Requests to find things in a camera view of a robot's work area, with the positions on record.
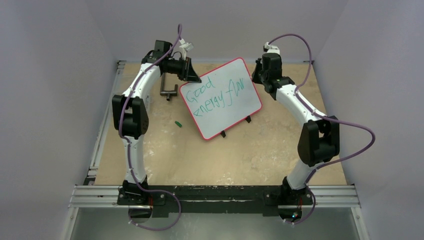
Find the pink framed whiteboard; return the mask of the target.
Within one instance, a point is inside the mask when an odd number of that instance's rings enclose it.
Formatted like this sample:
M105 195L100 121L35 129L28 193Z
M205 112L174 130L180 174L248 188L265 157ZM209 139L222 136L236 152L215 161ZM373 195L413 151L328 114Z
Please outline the pink framed whiteboard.
M201 137L210 140L261 110L245 60L235 58L179 88Z

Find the green marker cap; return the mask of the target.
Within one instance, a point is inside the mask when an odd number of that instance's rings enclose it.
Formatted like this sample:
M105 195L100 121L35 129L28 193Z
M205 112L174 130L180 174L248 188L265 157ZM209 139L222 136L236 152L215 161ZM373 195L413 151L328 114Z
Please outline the green marker cap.
M180 123L180 122L178 122L178 121L175 121L175 124L179 127L179 128L181 128L183 125Z

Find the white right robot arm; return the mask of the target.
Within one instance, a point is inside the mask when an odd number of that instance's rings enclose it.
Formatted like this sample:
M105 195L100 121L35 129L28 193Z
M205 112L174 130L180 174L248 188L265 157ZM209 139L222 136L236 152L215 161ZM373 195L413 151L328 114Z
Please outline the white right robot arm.
M294 203L307 193L306 187L314 171L340 152L340 127L337 118L329 120L297 90L294 81L283 76L283 62L278 53L264 53L256 60L252 81L261 84L266 93L288 109L302 127L297 153L299 160L280 186L279 198Z

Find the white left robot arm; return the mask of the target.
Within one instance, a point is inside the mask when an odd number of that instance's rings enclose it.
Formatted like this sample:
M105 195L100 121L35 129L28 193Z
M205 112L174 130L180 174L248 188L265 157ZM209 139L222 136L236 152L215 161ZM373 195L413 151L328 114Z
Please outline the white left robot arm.
M127 90L112 97L113 124L125 148L126 174L120 189L120 198L138 205L149 199L147 174L143 160L143 139L149 127L147 98L163 74L174 74L179 80L201 83L187 53L193 44L178 40L180 58L172 56L175 44L156 40L154 49L141 61L138 74Z

